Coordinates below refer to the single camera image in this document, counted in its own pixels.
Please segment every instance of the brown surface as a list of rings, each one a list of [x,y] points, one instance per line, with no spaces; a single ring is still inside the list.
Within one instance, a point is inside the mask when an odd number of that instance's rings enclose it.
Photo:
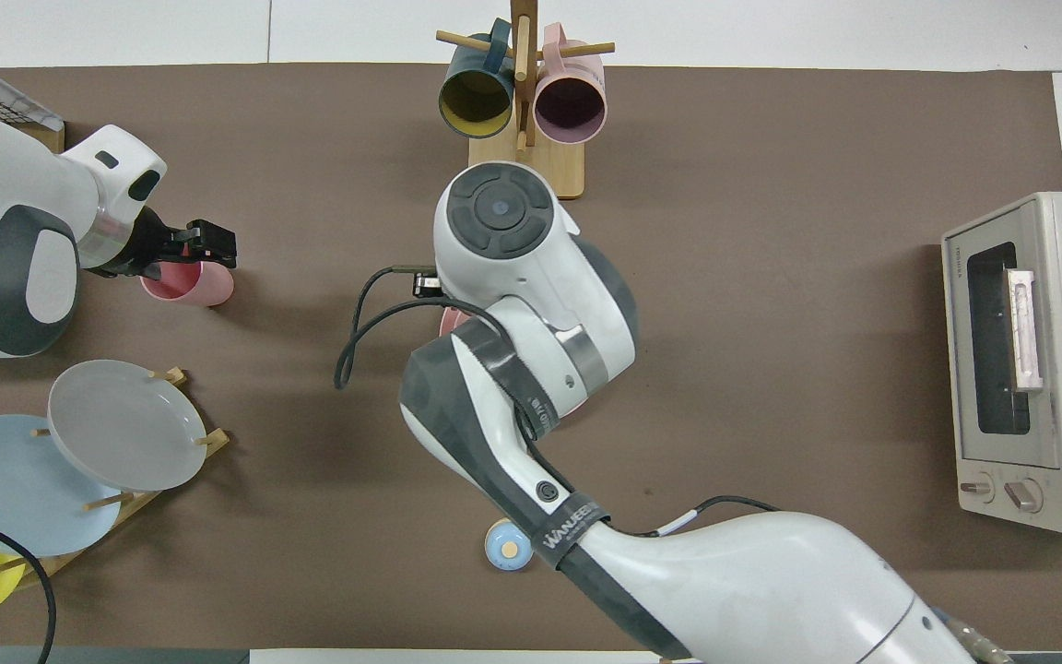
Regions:
[[[68,646],[636,648],[564,577],[489,566],[497,510],[396,407],[436,311],[333,359],[363,278],[430,258],[463,167],[442,67],[65,68],[5,79],[170,165],[151,204],[240,236],[218,310],[85,276],[67,336],[0,361],[0,413],[107,357],[190,371],[233,444],[55,577]],[[1062,189],[1042,73],[609,70],[612,117],[569,203],[641,313],[635,367],[544,450],[627,528],[714,493],[841,522],[928,601],[1008,648],[1062,648],[1062,534],[962,512],[940,233]],[[406,297],[393,277],[370,310]],[[712,518],[736,514],[718,507]],[[37,643],[38,589],[0,608]]]

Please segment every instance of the toaster oven knob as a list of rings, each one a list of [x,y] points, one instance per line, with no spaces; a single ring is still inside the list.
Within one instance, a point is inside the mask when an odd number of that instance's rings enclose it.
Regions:
[[[1038,486],[1035,479],[1024,479],[1022,482],[1007,482],[1003,487],[1006,489],[1010,501],[1015,504],[1020,512],[1034,514],[1038,510],[1044,509],[1044,489]]]
[[[984,496],[994,491],[987,482],[961,482],[961,491],[966,494]]]
[[[994,478],[986,472],[978,472],[977,479],[971,482],[961,482],[957,486],[962,494],[973,494],[981,497],[981,501],[994,500]]]

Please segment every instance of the mug rack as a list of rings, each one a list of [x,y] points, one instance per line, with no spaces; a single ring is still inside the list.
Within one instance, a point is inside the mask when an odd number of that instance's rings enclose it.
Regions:
[[[539,80],[538,0],[511,0],[511,27],[514,49],[507,55],[514,59],[514,112],[511,122],[498,134],[489,138],[469,139],[468,165],[489,160],[509,160],[528,165],[547,178],[555,194],[562,200],[578,199],[584,192],[584,143],[558,143],[541,137],[535,139],[531,101]],[[464,46],[478,51],[489,51],[490,44],[479,38],[436,31],[436,40]],[[612,41],[562,49],[564,58],[577,55],[599,55],[616,51]]]

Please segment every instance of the toaster oven window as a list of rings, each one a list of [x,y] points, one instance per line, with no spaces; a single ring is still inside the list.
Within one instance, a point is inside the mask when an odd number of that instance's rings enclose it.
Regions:
[[[977,424],[984,433],[1021,437],[1031,429],[1027,394],[1011,388],[1014,367],[1007,312],[1006,270],[1016,268],[1015,244],[974,254],[965,266],[970,288],[970,327],[974,341]]]

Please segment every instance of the pink mug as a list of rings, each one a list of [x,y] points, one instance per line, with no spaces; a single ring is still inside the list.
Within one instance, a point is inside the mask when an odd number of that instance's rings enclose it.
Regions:
[[[233,295],[232,270],[210,262],[161,262],[161,278],[140,276],[150,296],[165,303],[215,307]]]
[[[448,333],[453,331],[458,325],[463,324],[466,320],[469,320],[469,314],[466,311],[461,311],[457,307],[445,307],[445,313],[442,314],[442,324],[436,331],[436,336],[443,337],[448,335]]]
[[[565,38],[558,22],[543,32],[543,67],[532,101],[534,124],[558,143],[584,143],[601,131],[605,121],[601,55],[562,58],[561,49],[584,42]]]

